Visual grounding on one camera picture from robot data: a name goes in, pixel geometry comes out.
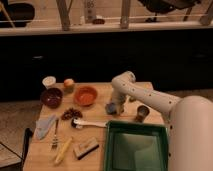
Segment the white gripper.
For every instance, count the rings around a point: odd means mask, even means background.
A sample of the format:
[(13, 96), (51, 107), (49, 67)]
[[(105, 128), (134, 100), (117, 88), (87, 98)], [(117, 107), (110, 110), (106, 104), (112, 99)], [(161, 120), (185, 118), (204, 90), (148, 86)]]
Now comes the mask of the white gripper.
[(126, 102), (126, 95), (114, 90), (111, 94), (111, 102), (116, 104), (117, 114), (120, 115), (124, 112), (124, 103)]

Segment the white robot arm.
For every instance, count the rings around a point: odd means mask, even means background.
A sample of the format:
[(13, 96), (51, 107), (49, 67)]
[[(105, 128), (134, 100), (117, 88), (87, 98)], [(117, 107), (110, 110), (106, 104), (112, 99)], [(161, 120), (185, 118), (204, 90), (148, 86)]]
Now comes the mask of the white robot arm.
[(162, 114), (169, 126), (168, 171), (213, 171), (213, 102), (146, 89), (135, 81), (131, 71), (115, 76), (112, 99), (129, 95)]

